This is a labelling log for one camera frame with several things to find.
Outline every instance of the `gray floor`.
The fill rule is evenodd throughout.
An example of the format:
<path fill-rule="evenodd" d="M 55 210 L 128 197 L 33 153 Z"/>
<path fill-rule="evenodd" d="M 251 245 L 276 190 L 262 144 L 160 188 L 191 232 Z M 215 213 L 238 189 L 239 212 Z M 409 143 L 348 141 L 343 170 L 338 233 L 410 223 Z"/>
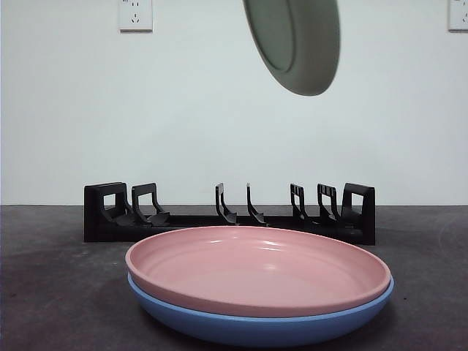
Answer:
<path fill-rule="evenodd" d="M 2 350 L 237 350 L 152 320 L 127 287 L 131 243 L 83 244 L 81 207 L 3 206 L 1 225 Z M 366 249 L 392 271 L 390 303 L 354 333 L 295 350 L 468 350 L 468 207 L 379 207 Z"/>

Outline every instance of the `blue plate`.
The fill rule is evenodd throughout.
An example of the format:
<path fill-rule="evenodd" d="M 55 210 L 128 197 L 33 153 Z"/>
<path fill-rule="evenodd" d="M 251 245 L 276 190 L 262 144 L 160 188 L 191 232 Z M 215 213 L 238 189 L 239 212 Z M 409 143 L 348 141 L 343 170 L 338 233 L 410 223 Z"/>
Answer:
<path fill-rule="evenodd" d="M 352 309 L 307 317 L 237 317 L 185 309 L 142 291 L 128 275 L 140 305 L 163 324 L 195 338 L 245 347 L 292 347 L 334 339 L 358 329 L 387 303 L 393 278 L 378 298 Z"/>

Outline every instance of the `plate rim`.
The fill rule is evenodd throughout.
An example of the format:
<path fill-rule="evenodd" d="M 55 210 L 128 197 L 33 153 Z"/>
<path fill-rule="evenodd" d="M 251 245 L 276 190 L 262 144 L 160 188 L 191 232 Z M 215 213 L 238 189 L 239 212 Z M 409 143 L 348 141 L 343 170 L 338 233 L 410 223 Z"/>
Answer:
<path fill-rule="evenodd" d="M 370 256 L 373 260 L 376 261 L 376 263 L 380 264 L 380 266 L 384 269 L 385 278 L 378 285 L 376 285 L 375 287 L 373 287 L 370 290 L 367 290 L 365 293 L 362 293 L 360 295 L 355 295 L 352 298 L 343 299 L 339 303 L 340 306 L 350 305 L 349 308 L 353 308 L 353 307 L 356 307 L 356 306 L 359 306 L 360 304 L 362 304 L 362 301 L 364 301 L 366 299 L 369 299 L 369 297 L 372 297 L 371 300 L 373 300 L 378 295 L 381 295 L 385 291 L 385 289 L 388 288 L 388 285 L 390 284 L 391 273 L 390 273 L 389 267 L 385 264 L 385 262 L 383 262 L 383 260 L 381 260 L 375 254 L 372 254 L 371 252 L 369 252 L 369 251 L 367 251 L 365 249 L 362 249 L 359 246 L 355 246 L 355 245 L 352 245 L 352 244 L 349 244 L 349 243 L 346 243 L 346 242 L 343 242 L 343 241 L 340 241 L 340 240 L 336 240 L 336 239 L 333 239 L 333 238 L 328 238 L 328 237 L 325 237 L 323 235 L 317 235 L 317 234 L 313 234 L 313 233 L 301 232 L 299 230 L 288 230 L 288 229 L 272 228 L 272 227 L 254 227 L 254 226 L 233 227 L 233 226 L 229 226 L 229 225 L 208 226 L 208 227 L 190 227 L 190 228 L 184 228 L 184 229 L 180 229 L 180 230 L 172 230 L 170 232 L 165 232 L 165 233 L 152 235 L 152 236 L 147 237 L 147 238 L 145 238 L 145 239 L 143 239 L 141 241 L 138 241 L 137 243 L 133 244 L 127 250 L 127 253 L 125 254 L 125 260 L 126 260 L 126 263 L 127 263 L 127 267 L 129 269 L 130 274 L 132 275 L 132 278 L 134 280 L 136 280 L 137 282 L 138 281 L 144 282 L 144 284 L 148 284 L 148 285 L 150 285 L 152 287 L 155 287 L 155 289 L 161 290 L 161 291 L 167 293 L 168 295 L 177 296 L 178 300 L 183 299 L 183 300 L 186 300 L 186 301 L 196 301 L 195 304 L 198 304 L 198 305 L 200 305 L 200 304 L 205 304 L 205 305 L 214 304 L 214 305 L 217 305 L 218 307 L 213 308 L 211 311 L 209 311 L 210 313 L 214 313 L 214 314 L 216 314 L 216 313 L 232 314 L 234 310 L 239 309 L 239 308 L 242 309 L 242 308 L 246 308 L 246 307 L 253 308 L 253 309 L 255 309 L 257 307 L 259 310 L 268 308 L 269 311 L 274 310 L 274 311 L 278 312 L 279 314 L 281 314 L 281 313 L 285 314 L 286 312 L 284 312 L 284 310 L 293 310 L 294 308 L 285 309 L 285 308 L 280 308 L 278 306 L 272 306 L 272 307 L 255 306 L 255 305 L 248 305 L 248 304 L 244 304 L 244 303 L 230 303 L 229 301 L 217 301 L 217 300 L 209 299 L 209 298 L 200 298 L 200 297 L 197 297 L 195 295 L 190 295 L 189 292 L 187 292 L 187 291 L 180 292 L 180 291 L 171 289 L 169 287 L 166 287 L 163 284 L 160 284 L 160 282 L 158 282 L 156 279 L 153 279 L 152 277 L 150 277 L 150 276 L 144 274 L 142 271 L 140 271 L 132 262 L 131 256 L 132 256 L 133 251 L 137 247 L 139 247 L 141 245 L 144 245 L 144 243 L 146 241 L 151 241 L 151 240 L 154 240 L 154 239 L 157 239 L 157 238 L 164 237 L 166 235 L 176 235 L 177 233 L 182 233 L 182 232 L 191 231 L 191 230 L 214 230 L 214 228 L 216 228 L 216 229 L 223 229 L 223 228 L 233 229 L 233 228 L 235 228 L 235 229 L 238 229 L 238 230 L 242 230 L 243 228 L 250 228 L 250 229 L 255 229 L 255 230 L 279 231 L 279 232 L 282 232 L 282 233 L 291 232 L 291 233 L 300 234 L 300 235 L 311 235 L 312 237 L 314 237 L 317 240 L 333 241 L 333 242 L 335 242 L 335 244 L 342 245 L 342 246 L 347 246 L 350 249 L 358 250 L 358 251 Z M 313 306 L 302 306 L 299 309 L 304 310 L 304 309 L 307 309 L 307 308 L 313 309 Z M 260 315 L 252 316 L 252 317 L 272 318 L 272 317 L 269 317 L 269 316 L 260 316 Z"/>

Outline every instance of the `white wall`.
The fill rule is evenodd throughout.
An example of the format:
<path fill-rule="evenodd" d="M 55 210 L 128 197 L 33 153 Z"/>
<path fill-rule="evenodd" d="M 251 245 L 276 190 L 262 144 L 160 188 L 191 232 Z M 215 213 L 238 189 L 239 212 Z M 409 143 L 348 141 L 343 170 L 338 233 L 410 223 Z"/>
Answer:
<path fill-rule="evenodd" d="M 318 97 L 263 66 L 240 0 L 3 0 L 3 204 L 81 204 L 83 186 L 156 181 L 162 203 L 288 203 L 290 182 L 373 185 L 377 203 L 468 204 L 468 34 L 446 0 L 341 0 L 341 59 Z"/>

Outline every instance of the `plate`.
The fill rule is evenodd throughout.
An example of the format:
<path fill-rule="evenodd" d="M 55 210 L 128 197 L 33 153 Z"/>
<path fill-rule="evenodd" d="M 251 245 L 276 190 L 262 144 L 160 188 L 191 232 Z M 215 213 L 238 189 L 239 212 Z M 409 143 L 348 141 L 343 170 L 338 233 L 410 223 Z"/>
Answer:
<path fill-rule="evenodd" d="M 255 318 L 194 311 L 158 300 L 142 291 L 128 275 L 140 305 L 161 323 L 202 340 L 244 347 L 292 347 L 334 339 L 366 324 L 387 303 L 387 290 L 364 305 L 309 317 Z"/>
<path fill-rule="evenodd" d="M 198 227 L 139 241 L 126 255 L 135 283 L 176 306 L 242 317 L 351 309 L 387 289 L 373 254 L 319 235 L 267 227 Z"/>
<path fill-rule="evenodd" d="M 336 0 L 244 0 L 255 45 L 274 78 L 300 95 L 318 95 L 339 62 Z"/>

